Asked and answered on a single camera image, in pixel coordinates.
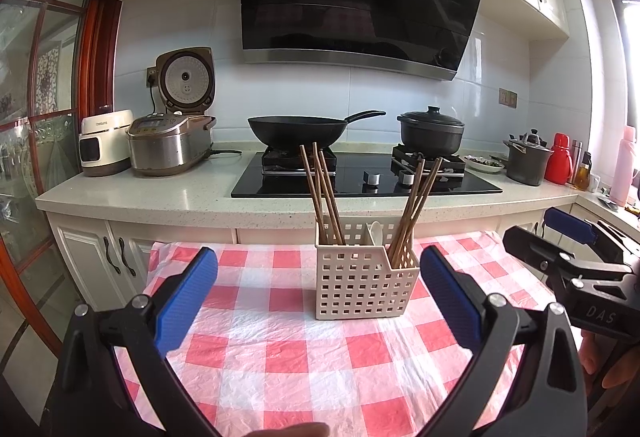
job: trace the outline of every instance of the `pink bottle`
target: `pink bottle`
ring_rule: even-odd
[[[636,129],[625,127],[625,135],[620,140],[616,172],[613,174],[613,184],[609,194],[610,199],[618,206],[626,205],[631,180],[636,165]]]

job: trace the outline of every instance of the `plastic tablecloth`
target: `plastic tablecloth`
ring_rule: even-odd
[[[526,308],[554,300],[497,233],[415,240],[415,253],[430,244],[486,293]],[[145,293],[180,273],[202,245],[155,243]],[[317,321],[315,247],[206,245],[218,255],[218,279],[167,359],[225,437],[308,421],[327,423],[335,436],[415,435],[468,364],[470,352],[420,280],[400,317]],[[479,425],[499,412],[520,353],[511,352]],[[118,359],[141,417],[161,426],[126,351]]]

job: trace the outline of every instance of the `rice cooker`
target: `rice cooker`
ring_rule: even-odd
[[[132,122],[133,113],[130,110],[89,116],[82,120],[78,145],[85,175],[113,175],[131,166],[127,130]]]
[[[213,57],[208,47],[162,54],[156,74],[165,114],[136,119],[129,129],[133,169],[147,176],[175,175],[211,154],[216,119],[205,111],[213,103]]]

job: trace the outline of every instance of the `wok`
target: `wok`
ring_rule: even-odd
[[[367,110],[343,120],[307,116],[263,116],[249,118],[248,121],[255,137],[265,145],[279,150],[297,150],[301,144],[312,143],[318,143],[318,148],[326,148],[338,140],[348,124],[385,114],[382,110]]]

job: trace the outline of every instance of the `white utensil basket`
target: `white utensil basket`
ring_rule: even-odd
[[[316,224],[316,318],[400,316],[420,274],[420,265],[412,250],[414,235],[411,233],[402,247],[400,269],[392,269],[385,248],[373,245],[369,226],[373,221],[382,224],[383,243],[390,244],[400,217],[343,217],[340,221],[347,245],[320,245]],[[329,240],[335,242],[327,216],[324,227]]]

